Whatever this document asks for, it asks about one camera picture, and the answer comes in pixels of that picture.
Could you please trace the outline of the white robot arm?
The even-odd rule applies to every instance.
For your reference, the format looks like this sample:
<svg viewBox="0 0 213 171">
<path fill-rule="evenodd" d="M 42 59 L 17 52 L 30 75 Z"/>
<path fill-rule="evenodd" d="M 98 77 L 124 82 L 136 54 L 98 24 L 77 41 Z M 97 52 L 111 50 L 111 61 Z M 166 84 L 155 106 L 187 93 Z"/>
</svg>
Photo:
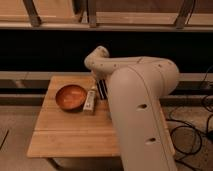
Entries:
<svg viewBox="0 0 213 171">
<path fill-rule="evenodd" d="M 99 46 L 84 60 L 104 80 L 124 171 L 178 171 L 160 99 L 179 82 L 176 64 L 159 57 L 112 58 Z"/>
</svg>

